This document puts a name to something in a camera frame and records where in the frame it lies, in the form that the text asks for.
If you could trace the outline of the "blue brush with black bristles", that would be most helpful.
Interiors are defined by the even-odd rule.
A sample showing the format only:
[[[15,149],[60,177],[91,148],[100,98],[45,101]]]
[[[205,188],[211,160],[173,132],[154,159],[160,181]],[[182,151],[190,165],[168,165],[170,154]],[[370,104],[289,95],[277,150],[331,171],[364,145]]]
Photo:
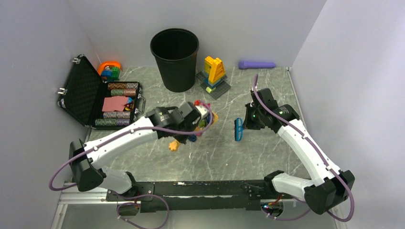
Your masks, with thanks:
[[[243,120],[238,117],[234,120],[234,140],[239,142],[243,138]]]

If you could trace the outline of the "yellow slotted plastic scoop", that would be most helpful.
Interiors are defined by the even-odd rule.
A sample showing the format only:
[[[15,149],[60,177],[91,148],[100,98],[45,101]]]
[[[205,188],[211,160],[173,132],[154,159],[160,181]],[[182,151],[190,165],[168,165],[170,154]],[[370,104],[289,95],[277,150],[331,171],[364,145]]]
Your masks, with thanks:
[[[198,123],[197,127],[195,128],[195,131],[200,131],[200,130],[206,128],[210,121],[211,121],[211,116],[209,114],[205,119],[202,119]],[[201,136],[202,133],[194,134],[194,135],[196,135],[198,137],[198,136]],[[170,151],[177,151],[181,144],[186,144],[187,141],[189,141],[188,140],[189,135],[182,135],[182,137],[186,137],[186,138],[183,141],[178,141],[177,139],[175,139],[174,141],[169,143],[169,150]]]

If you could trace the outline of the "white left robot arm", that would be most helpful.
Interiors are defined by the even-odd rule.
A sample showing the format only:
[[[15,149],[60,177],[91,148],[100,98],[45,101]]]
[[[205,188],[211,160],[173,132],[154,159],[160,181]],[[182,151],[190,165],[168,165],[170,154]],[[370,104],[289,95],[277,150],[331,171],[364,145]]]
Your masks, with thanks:
[[[132,200],[138,191],[130,172],[114,170],[107,163],[130,149],[165,137],[184,144],[196,133],[199,122],[212,117],[205,104],[186,102],[180,107],[156,107],[136,122],[98,140],[71,143],[70,168],[80,192],[96,187],[110,189],[124,200]]]

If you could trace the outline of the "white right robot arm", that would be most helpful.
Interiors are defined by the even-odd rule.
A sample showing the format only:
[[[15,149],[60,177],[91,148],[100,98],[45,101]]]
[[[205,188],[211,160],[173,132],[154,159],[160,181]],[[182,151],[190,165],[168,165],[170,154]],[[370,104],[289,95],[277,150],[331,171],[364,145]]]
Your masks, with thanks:
[[[241,129],[270,128],[289,145],[309,174],[309,178],[304,179],[281,170],[272,172],[264,178],[264,194],[276,198],[282,193],[304,200],[319,215],[351,200],[354,174],[350,170],[342,171],[325,155],[294,108],[288,104],[279,106],[268,88],[250,92],[252,102],[245,105]]]

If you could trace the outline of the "dark blue paper scrap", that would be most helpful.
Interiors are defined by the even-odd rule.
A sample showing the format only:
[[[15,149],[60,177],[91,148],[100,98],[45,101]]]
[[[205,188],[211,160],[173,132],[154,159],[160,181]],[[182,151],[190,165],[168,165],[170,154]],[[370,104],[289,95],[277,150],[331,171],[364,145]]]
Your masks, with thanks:
[[[188,140],[191,141],[191,142],[195,142],[197,140],[197,136],[196,135],[190,135]]]

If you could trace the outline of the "yellow toy brick building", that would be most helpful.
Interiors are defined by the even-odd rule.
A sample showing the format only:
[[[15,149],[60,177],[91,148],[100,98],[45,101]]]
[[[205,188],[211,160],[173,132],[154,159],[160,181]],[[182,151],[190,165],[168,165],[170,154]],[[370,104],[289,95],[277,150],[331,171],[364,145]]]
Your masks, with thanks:
[[[204,68],[196,77],[201,81],[200,87],[215,100],[231,89],[231,85],[226,82],[225,67],[220,58],[207,56],[204,59]]]

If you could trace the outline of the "purple cylinder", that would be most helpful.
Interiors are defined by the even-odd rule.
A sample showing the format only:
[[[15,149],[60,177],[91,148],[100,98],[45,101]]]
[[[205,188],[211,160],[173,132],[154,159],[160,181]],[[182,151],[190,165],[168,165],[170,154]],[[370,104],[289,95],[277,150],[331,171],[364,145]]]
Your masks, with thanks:
[[[275,67],[276,64],[274,62],[255,62],[246,60],[241,60],[238,62],[239,69],[258,69],[258,68],[271,69]]]

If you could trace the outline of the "black plastic trash bin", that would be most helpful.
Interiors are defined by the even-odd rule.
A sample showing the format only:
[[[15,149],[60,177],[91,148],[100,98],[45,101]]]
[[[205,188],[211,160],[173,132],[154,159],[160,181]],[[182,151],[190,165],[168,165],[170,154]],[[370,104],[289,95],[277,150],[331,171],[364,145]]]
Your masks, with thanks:
[[[153,36],[150,51],[169,91],[182,93],[193,87],[198,50],[197,36],[186,29],[165,29]]]

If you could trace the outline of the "black poker chip case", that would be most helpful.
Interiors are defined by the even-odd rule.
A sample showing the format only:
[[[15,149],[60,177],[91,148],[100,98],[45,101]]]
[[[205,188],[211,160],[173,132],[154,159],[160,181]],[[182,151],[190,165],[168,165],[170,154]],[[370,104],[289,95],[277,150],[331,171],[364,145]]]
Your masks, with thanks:
[[[57,93],[60,108],[95,130],[119,130],[145,111],[141,83],[105,81],[83,54],[72,59],[64,87]]]

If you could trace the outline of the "orange tape dispenser toy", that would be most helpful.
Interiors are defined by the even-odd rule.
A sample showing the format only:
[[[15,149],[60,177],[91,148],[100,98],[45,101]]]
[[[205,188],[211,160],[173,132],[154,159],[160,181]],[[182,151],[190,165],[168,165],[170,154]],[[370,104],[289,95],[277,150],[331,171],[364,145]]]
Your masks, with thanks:
[[[121,63],[117,61],[106,61],[99,65],[97,73],[103,81],[114,82],[119,80]]]

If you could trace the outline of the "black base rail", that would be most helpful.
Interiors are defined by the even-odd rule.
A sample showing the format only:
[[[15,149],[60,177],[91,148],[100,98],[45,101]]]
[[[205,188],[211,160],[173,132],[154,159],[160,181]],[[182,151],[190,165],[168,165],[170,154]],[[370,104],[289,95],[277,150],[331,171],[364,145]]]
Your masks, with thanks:
[[[166,209],[260,210],[261,204],[276,201],[280,195],[263,180],[155,181],[138,182],[136,192],[126,196],[108,190],[106,201],[137,201],[142,213]]]

